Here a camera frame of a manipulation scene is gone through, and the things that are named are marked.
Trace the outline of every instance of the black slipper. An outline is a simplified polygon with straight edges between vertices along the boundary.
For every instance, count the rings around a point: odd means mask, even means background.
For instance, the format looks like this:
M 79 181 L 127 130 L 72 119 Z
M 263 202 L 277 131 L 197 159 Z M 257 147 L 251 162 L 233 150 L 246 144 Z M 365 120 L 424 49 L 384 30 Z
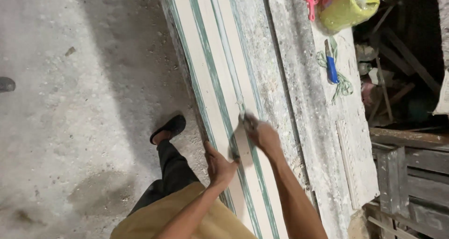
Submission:
M 153 137 L 163 130 L 167 130 L 167 131 L 171 132 L 171 136 L 170 136 L 170 140 L 171 140 L 172 138 L 174 138 L 175 136 L 180 134 L 184 129 L 185 129 L 185 118 L 182 115 L 177 115 L 177 116 L 171 118 L 171 120 L 167 121 L 167 123 L 165 125 L 163 125 L 158 130 L 156 130 L 149 138 L 149 142 L 151 144 L 155 145 L 153 143 Z

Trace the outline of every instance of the hand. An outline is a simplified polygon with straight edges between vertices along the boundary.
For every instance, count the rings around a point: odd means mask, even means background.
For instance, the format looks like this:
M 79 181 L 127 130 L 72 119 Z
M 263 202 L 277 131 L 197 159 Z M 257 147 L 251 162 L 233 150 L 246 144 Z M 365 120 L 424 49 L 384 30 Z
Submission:
M 250 121 L 250 127 L 246 127 L 245 130 L 251 141 L 269 159 L 284 158 L 278 132 L 270 124 L 259 120 L 253 114 L 246 113 L 245 117 Z
M 240 160 L 228 162 L 226 158 L 212 147 L 209 141 L 204 143 L 206 150 L 207 173 L 209 173 L 210 185 L 224 191 L 234 177 Z

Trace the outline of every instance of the green paint stroke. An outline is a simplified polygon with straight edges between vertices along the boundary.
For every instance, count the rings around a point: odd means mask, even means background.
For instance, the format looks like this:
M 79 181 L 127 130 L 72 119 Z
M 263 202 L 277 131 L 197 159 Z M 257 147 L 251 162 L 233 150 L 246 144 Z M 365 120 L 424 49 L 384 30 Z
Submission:
M 218 79 L 214 59 L 212 57 L 212 52 L 210 50 L 209 41 L 207 39 L 206 30 L 204 28 L 203 18 L 201 17 L 201 12 L 199 10 L 198 0 L 190 0 L 192 10 L 194 12 L 195 23 L 197 25 L 198 34 L 201 39 L 201 44 L 203 47 L 204 55 L 206 57 L 207 66 L 209 68 L 210 78 L 212 80 L 212 85 L 214 86 L 215 95 L 217 98 L 218 106 L 220 109 L 223 124 L 225 126 L 226 134 L 229 140 L 229 146 L 233 154 L 233 158 L 239 157 L 239 149 L 235 137 L 233 135 L 233 128 L 231 121 L 229 120 L 228 109 L 226 107 L 225 98 L 223 96 L 223 91 L 221 89 L 220 81 Z M 251 224 L 253 226 L 254 234 L 257 238 L 262 239 L 262 233 L 257 221 L 257 216 L 255 214 L 254 204 L 251 198 L 250 190 L 245 176 L 245 171 L 243 165 L 240 164 L 237 169 L 237 174 L 239 176 L 240 185 L 242 186 L 243 196 L 245 198 L 246 205 L 248 207 L 248 212 L 251 219 Z
M 229 40 L 228 40 L 228 36 L 226 34 L 226 29 L 224 26 L 224 21 L 223 18 L 221 16 L 221 12 L 220 12 L 220 5 L 218 4 L 218 0 L 210 0 L 212 3 L 212 9 L 214 10 L 214 15 L 215 15 L 215 19 L 216 19 L 216 23 L 217 23 L 217 27 L 218 27 L 218 31 L 220 33 L 220 37 L 221 37 L 221 42 L 223 45 L 223 51 L 224 54 L 226 56 L 226 61 L 228 63 L 228 67 L 229 67 L 229 72 L 232 78 L 232 82 L 233 82 L 233 86 L 234 86 L 234 91 L 236 93 L 236 97 L 237 100 L 241 103 L 239 103 L 239 107 L 241 111 L 245 110 L 245 103 L 244 103 L 244 98 L 243 98 L 243 94 L 242 94 L 242 90 L 240 88 L 240 83 L 239 83 L 239 79 L 238 79 L 238 75 L 237 75 L 237 71 L 235 68 L 235 64 L 233 61 L 233 57 L 232 57 L 232 52 L 231 52 L 231 48 L 229 45 Z M 234 14 L 234 22 L 236 22 L 236 18 L 235 18 L 235 12 L 236 10 L 233 10 L 233 14 Z M 248 74 L 252 74 L 252 70 L 250 71 L 249 68 L 251 68 L 250 62 L 249 62 L 249 58 L 246 52 L 246 48 L 244 48 L 242 46 L 242 41 L 244 41 L 244 39 L 241 38 L 242 34 L 239 33 L 239 39 L 240 39 L 240 44 L 242 47 L 242 51 L 244 52 L 244 58 L 245 58 L 245 63 L 246 63 L 246 67 L 248 69 Z M 249 75 L 250 76 L 250 80 L 252 77 L 252 80 L 254 81 L 254 83 L 251 83 L 251 87 L 253 88 L 253 94 L 259 94 L 256 91 L 254 91 L 254 87 L 255 87 L 255 80 L 254 80 L 254 75 Z M 253 159 L 253 164 L 256 170 L 256 175 L 258 178 L 258 182 L 259 182 L 259 186 L 261 188 L 261 193 L 262 193 L 262 198 L 264 200 L 264 204 L 265 204 L 265 209 L 267 211 L 267 215 L 268 215 L 268 221 L 270 223 L 270 227 L 271 227 L 271 231 L 272 231 L 272 236 L 275 239 L 279 239 L 279 233 L 278 233 L 278 227 L 276 226 L 276 220 L 274 218 L 274 214 L 273 214 L 273 210 L 271 207 L 271 202 L 270 202 L 270 198 L 268 196 L 268 190 L 266 187 L 266 183 L 265 183 L 265 179 L 264 179 L 264 175 L 262 173 L 262 167 L 261 167 L 261 162 L 259 160 L 259 156 L 257 154 L 257 150 L 254 146 L 254 144 L 252 144 L 252 142 L 247 138 L 248 140 L 248 145 L 251 151 L 251 156 Z
M 212 146 L 214 146 L 214 148 L 216 149 L 217 146 L 216 146 L 214 134 L 212 133 L 212 128 L 210 127 L 209 117 L 207 116 L 206 107 L 204 105 L 203 97 L 201 96 L 201 90 L 200 90 L 200 87 L 198 84 L 198 79 L 196 77 L 194 65 L 192 63 L 192 57 L 190 55 L 190 51 L 188 50 L 187 41 L 185 40 L 185 34 L 184 34 L 184 31 L 182 28 L 181 20 L 179 18 L 178 9 L 176 7 L 175 0 L 167 0 L 167 3 L 172 12 L 173 19 L 175 21 L 175 25 L 176 25 L 176 28 L 179 33 L 179 37 L 181 39 L 181 43 L 184 48 L 185 57 L 187 59 L 187 63 L 188 63 L 191 78 L 192 78 L 192 87 L 194 89 L 195 97 L 197 98 L 198 108 L 199 108 L 201 117 L 203 118 L 204 127 L 206 129 L 207 136 L 209 137 L 209 141 L 212 144 Z M 234 208 L 234 204 L 232 202 L 232 197 L 231 197 L 231 193 L 229 192 L 229 188 L 226 188 L 224 190 L 224 195 L 226 197 L 227 207 L 235 214 L 235 208 Z

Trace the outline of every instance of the plaster dust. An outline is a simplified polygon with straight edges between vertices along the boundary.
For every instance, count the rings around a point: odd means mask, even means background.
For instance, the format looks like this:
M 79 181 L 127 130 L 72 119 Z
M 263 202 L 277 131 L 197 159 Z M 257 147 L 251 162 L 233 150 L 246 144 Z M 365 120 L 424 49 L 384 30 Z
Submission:
M 149 136 L 207 183 L 193 102 L 159 0 L 0 0 L 0 234 L 108 238 L 161 177 Z M 71 54 L 65 53 L 73 47 Z

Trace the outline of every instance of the tan shirt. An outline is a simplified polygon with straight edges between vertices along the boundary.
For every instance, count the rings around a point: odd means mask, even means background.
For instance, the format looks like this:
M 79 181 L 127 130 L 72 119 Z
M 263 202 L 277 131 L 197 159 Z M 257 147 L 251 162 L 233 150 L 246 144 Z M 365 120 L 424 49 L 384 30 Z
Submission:
M 111 239 L 152 238 L 179 211 L 194 200 L 205 187 L 195 182 L 184 189 L 137 210 L 115 227 Z M 193 239 L 256 239 L 237 217 L 218 199 L 213 203 Z

